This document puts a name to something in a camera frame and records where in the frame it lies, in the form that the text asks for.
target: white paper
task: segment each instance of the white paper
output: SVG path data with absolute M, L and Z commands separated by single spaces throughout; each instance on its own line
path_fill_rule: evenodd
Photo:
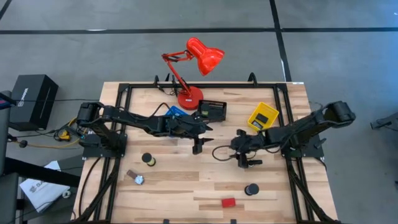
M 60 170 L 57 161 L 52 161 L 45 167 L 53 170 Z M 34 179 L 26 179 L 19 186 L 36 208 L 37 212 L 43 212 L 54 200 L 61 196 L 64 191 L 70 188 L 69 186 L 51 184 Z

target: red block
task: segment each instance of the red block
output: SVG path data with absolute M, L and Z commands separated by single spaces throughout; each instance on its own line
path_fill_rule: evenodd
M 235 198 L 226 198 L 221 200 L 223 204 L 223 208 L 234 207 L 235 206 Z

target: lamp base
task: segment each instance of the lamp base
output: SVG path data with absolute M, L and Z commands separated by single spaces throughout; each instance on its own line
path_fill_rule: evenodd
M 189 90 L 191 92 L 191 96 L 185 91 L 181 90 L 178 93 L 178 103 L 179 105 L 186 110 L 196 110 L 199 105 L 199 100 L 203 100 L 203 93 L 197 87 L 190 86 Z

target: red desk lamp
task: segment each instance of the red desk lamp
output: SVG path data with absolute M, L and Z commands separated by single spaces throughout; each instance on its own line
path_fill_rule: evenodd
M 200 73 L 206 76 L 218 65 L 224 57 L 224 52 L 216 48 L 206 47 L 199 39 L 192 37 L 187 41 L 186 50 L 183 52 L 162 54 L 162 57 L 182 86 L 182 90 L 178 93 L 177 97 L 179 105 L 186 110 L 197 109 L 199 100 L 203 100 L 203 93 L 197 87 L 188 86 L 184 79 L 175 71 L 172 62 L 192 60 L 196 57 Z

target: lamp shade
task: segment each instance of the lamp shade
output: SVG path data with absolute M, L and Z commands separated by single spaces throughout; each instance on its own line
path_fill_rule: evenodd
M 222 50 L 206 47 L 196 37 L 187 41 L 187 50 L 198 59 L 198 68 L 203 76 L 209 74 L 224 57 Z

